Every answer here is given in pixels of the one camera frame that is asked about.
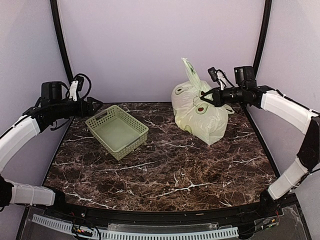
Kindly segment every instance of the plastic basket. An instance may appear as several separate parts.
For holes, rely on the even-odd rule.
[[[85,121],[92,135],[118,161],[147,141],[149,128],[113,105]]]

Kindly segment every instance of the brown marble surface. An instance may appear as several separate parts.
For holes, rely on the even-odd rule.
[[[67,202],[130,211],[207,210],[258,202],[276,179],[237,105],[224,137],[211,146],[176,126],[169,102],[119,106],[149,127],[146,145],[117,161],[91,135],[88,118],[76,117],[44,183],[62,190]]]

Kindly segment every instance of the basket bottom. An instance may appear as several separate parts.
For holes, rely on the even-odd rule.
[[[95,132],[114,152],[140,137],[134,128],[118,117],[102,125]]]

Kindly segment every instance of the white wall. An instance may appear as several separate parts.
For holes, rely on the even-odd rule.
[[[265,49],[257,75],[287,96],[320,110],[320,2],[273,1]],[[271,113],[250,112],[281,173],[294,161],[304,136]],[[320,239],[320,174],[310,176],[296,194],[313,239]]]
[[[74,73],[93,81],[104,102],[170,101],[187,81],[181,57],[211,82],[215,66],[255,57],[264,1],[60,0],[60,16]]]
[[[49,0],[2,0],[0,7],[0,134],[41,94],[41,83],[65,81]],[[2,172],[4,178],[41,185],[64,129],[46,130],[27,143]],[[0,213],[0,238],[13,240],[24,207]]]

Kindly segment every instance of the white plastic bag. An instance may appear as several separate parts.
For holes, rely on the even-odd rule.
[[[229,105],[215,107],[200,99],[202,92],[211,89],[199,79],[191,63],[182,58],[189,81],[176,86],[171,94],[175,123],[184,131],[197,136],[208,145],[219,141],[225,134],[228,114],[234,111]]]

